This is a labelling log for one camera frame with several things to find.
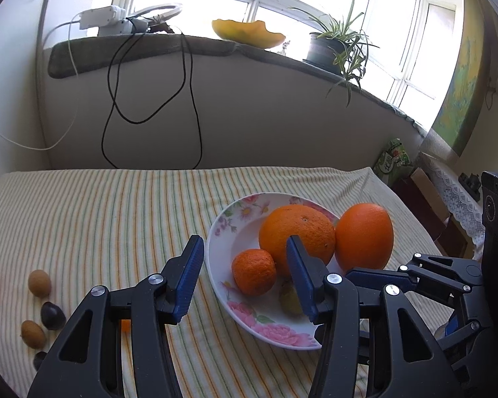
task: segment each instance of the white floral plate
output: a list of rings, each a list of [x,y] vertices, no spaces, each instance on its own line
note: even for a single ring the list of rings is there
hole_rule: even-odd
[[[231,272],[234,257],[243,250],[259,248],[258,232],[264,219],[279,206],[303,204],[326,215],[333,224],[338,217],[323,206],[284,193],[258,193],[237,200],[215,219],[208,232],[205,263],[212,288],[219,301],[235,321],[259,339],[292,350],[316,350],[314,326],[306,316],[290,316],[279,303],[283,279],[258,297],[243,295],[236,287]],[[341,270],[335,257],[327,266],[330,272]]]

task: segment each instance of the striped tablecloth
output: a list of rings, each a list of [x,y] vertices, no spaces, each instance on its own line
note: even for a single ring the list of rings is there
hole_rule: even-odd
[[[388,267],[415,252],[438,254],[404,204],[369,168],[245,167],[196,171],[61,170],[12,173],[0,180],[0,373],[20,396],[35,376],[36,351],[19,337],[22,321],[40,323],[46,300],[28,291],[30,271],[52,279],[49,300],[67,316],[91,287],[134,286],[178,256],[192,234],[206,238],[229,203],[254,192],[312,199],[336,214],[373,202],[391,215],[395,242]],[[410,299],[431,330],[450,310],[417,295]],[[46,332],[47,348],[56,337]],[[168,327],[171,354],[185,397],[305,397],[319,351],[287,351],[243,331],[218,304],[205,267],[189,314]],[[130,336],[123,335],[125,392],[135,397]],[[358,370],[364,396],[367,369]]]

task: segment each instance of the windowsill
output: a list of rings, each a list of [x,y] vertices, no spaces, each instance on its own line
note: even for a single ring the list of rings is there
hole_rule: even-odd
[[[114,52],[126,38],[128,38],[128,36],[85,37],[70,41],[70,47],[72,48],[72,54],[74,55],[74,62],[76,63],[78,73],[87,73],[109,66]],[[292,58],[258,49],[253,46],[206,37],[187,36],[187,39],[193,54],[228,57],[234,53],[239,53],[256,61],[298,70],[328,82],[337,83],[342,79],[338,75],[303,61],[293,60]],[[179,35],[146,34],[146,36],[144,36],[126,55],[126,62],[156,57],[157,55],[170,54],[179,52],[180,50],[181,38]],[[64,79],[75,75],[68,54],[67,42],[57,43],[52,48],[50,60],[48,62],[48,74],[54,79]],[[399,108],[375,97],[366,90],[360,90],[355,85],[352,85],[352,89],[372,102],[377,103],[377,105],[393,111],[402,118],[406,118],[423,137],[426,136],[426,131]]]

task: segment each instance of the white lace cloth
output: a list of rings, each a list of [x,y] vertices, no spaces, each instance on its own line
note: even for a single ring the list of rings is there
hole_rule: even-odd
[[[417,165],[430,177],[448,210],[472,238],[475,246],[474,260],[480,260],[485,240],[482,207],[462,187],[454,171],[444,163],[428,154],[420,153]]]

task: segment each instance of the silver screw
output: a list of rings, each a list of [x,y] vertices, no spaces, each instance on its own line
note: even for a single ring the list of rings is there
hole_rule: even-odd
[[[328,274],[327,281],[332,284],[339,284],[343,281],[343,278],[341,278],[341,275],[338,274]]]
[[[159,284],[164,281],[164,277],[160,274],[153,274],[150,275],[150,277],[147,280],[150,282],[150,284]]]
[[[105,287],[103,286],[94,286],[90,291],[92,296],[101,296],[105,293]]]
[[[389,284],[388,286],[385,286],[385,292],[388,295],[396,296],[400,293],[400,289],[396,287],[394,284]]]

